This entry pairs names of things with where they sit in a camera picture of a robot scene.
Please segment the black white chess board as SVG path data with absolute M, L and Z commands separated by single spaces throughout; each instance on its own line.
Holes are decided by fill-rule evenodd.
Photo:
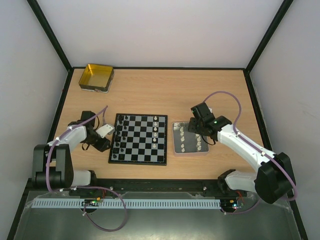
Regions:
M 119 115 L 123 116 L 120 141 L 115 141 Z M 117 113 L 108 163 L 166 166 L 168 116 L 161 114 Z

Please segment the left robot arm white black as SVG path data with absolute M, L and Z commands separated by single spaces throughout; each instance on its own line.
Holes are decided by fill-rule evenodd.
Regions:
M 70 187 L 89 186 L 94 182 L 92 170 L 75 170 L 71 153 L 78 145 L 94 147 L 104 152 L 111 147 L 107 135 L 115 131 L 113 125 L 102 120 L 102 126 L 96 124 L 98 115 L 92 111 L 83 111 L 77 121 L 68 124 L 60 136 L 46 144 L 38 144 L 33 150 L 32 186 L 46 188 L 52 192 Z

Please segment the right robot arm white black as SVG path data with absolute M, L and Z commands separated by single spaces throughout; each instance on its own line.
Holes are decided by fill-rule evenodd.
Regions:
M 230 169 L 219 176 L 218 191 L 229 196 L 235 190 L 256 193 L 263 201 L 273 204 L 296 186 L 288 155 L 268 150 L 241 133 L 224 116 L 215 117 L 206 103 L 191 108 L 188 130 L 219 142 L 242 157 L 253 172 Z

